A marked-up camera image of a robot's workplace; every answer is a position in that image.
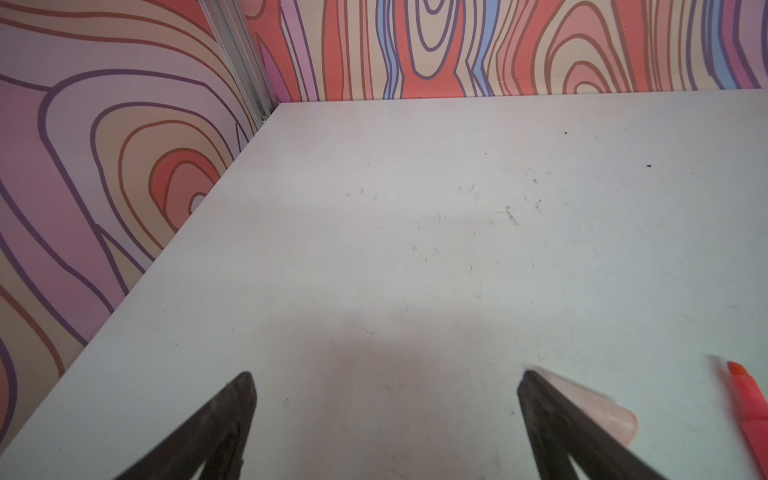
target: marker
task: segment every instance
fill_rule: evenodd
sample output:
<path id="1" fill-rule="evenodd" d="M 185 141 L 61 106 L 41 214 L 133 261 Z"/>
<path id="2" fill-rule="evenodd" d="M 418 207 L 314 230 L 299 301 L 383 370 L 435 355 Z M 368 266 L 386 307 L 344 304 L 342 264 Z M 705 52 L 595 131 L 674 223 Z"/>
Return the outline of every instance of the marker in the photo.
<path id="1" fill-rule="evenodd" d="M 736 362 L 728 362 L 741 431 L 763 478 L 768 480 L 768 402 L 757 382 Z"/>

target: tabletop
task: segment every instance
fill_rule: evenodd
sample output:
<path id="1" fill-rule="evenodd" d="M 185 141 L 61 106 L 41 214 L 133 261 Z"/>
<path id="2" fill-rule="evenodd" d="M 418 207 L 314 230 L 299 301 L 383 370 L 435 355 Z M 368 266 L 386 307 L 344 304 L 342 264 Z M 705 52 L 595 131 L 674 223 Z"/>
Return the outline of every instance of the tabletop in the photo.
<path id="1" fill-rule="evenodd" d="M 672 479 L 756 478 L 768 91 L 282 104 L 0 458 L 113 478 L 237 373 L 242 478 L 537 478 L 543 366 Z"/>

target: psychedelic pattern wall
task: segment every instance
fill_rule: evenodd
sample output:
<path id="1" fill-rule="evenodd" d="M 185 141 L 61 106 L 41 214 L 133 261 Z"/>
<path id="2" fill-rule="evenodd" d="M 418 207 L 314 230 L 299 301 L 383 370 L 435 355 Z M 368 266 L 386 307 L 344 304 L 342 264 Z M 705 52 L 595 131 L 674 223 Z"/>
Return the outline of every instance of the psychedelic pattern wall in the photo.
<path id="1" fill-rule="evenodd" d="M 281 101 L 768 86 L 766 0 L 241 0 Z"/>
<path id="2" fill-rule="evenodd" d="M 253 136 L 196 0 L 0 2 L 0 451 Z"/>

